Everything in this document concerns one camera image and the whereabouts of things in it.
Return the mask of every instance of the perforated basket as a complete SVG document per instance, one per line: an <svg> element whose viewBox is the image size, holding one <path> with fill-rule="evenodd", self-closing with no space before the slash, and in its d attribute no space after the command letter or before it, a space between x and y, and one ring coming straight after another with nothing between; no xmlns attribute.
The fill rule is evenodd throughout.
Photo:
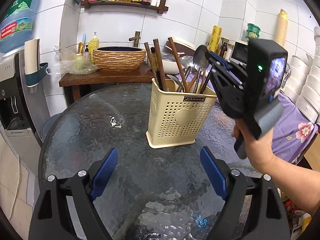
<svg viewBox="0 0 320 240"><path fill-rule="evenodd" d="M178 85L172 80L167 79L166 84L170 91L178 89ZM164 92L152 79L146 133L150 147L163 148L194 143L216 98L216 94L209 87L203 94Z"/></svg>

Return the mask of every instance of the microwave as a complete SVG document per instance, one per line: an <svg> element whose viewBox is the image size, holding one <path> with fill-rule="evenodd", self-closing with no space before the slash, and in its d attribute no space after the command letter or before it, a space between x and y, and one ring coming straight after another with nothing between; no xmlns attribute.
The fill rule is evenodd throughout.
<svg viewBox="0 0 320 240"><path fill-rule="evenodd" d="M247 65L248 43L244 41L235 41L235 45L233 46L230 60L237 64L241 62L242 64Z"/></svg>

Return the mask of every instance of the plastic bag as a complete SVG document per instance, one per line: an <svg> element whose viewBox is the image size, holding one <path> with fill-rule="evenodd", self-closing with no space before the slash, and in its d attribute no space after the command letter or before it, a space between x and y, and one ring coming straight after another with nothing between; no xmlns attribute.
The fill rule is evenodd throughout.
<svg viewBox="0 0 320 240"><path fill-rule="evenodd" d="M54 51L59 55L60 61L47 68L48 75L64 76L66 73L85 75L99 69L89 59L85 59L83 55L77 55L70 48L59 51L54 47Z"/></svg>

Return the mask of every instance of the human hand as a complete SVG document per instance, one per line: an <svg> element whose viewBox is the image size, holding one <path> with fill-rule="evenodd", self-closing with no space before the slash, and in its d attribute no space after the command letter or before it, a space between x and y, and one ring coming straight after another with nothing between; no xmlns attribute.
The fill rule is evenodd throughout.
<svg viewBox="0 0 320 240"><path fill-rule="evenodd" d="M256 140L242 119L236 119L235 122L236 125L231 136L238 138L240 132L242 133L245 151L251 165L261 173L264 173L265 167L271 163L275 156L271 149L273 128L259 140Z"/></svg>

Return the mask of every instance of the yellow paper roll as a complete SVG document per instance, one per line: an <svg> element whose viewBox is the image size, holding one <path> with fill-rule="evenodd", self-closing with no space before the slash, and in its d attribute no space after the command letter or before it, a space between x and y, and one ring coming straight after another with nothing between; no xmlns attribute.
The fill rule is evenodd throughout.
<svg viewBox="0 0 320 240"><path fill-rule="evenodd" d="M218 48L220 36L221 36L222 28L219 26L214 26L209 42L209 50L215 52Z"/></svg>
<svg viewBox="0 0 320 240"><path fill-rule="evenodd" d="M284 9L281 9L279 14L278 28L277 28L275 42L282 47L284 47L285 38L287 36L287 29L288 29L288 13Z"/></svg>

